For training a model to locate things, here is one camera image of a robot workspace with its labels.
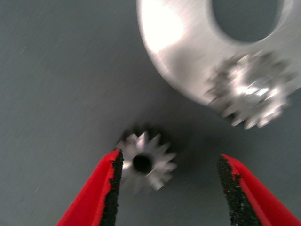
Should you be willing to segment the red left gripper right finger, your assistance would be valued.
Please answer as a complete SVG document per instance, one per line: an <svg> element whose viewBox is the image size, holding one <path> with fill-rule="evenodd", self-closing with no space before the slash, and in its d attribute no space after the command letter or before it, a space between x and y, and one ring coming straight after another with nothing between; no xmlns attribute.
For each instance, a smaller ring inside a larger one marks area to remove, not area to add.
<svg viewBox="0 0 301 226"><path fill-rule="evenodd" d="M240 161L221 154L217 163L232 226L299 226L301 222Z"/></svg>

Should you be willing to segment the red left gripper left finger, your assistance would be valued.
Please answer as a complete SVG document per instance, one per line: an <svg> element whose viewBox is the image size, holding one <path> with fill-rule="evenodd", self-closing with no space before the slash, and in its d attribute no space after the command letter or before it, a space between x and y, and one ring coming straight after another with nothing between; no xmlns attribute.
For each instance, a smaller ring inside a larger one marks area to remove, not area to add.
<svg viewBox="0 0 301 226"><path fill-rule="evenodd" d="M118 212L123 154L116 149L98 163L58 226L114 226Z"/></svg>

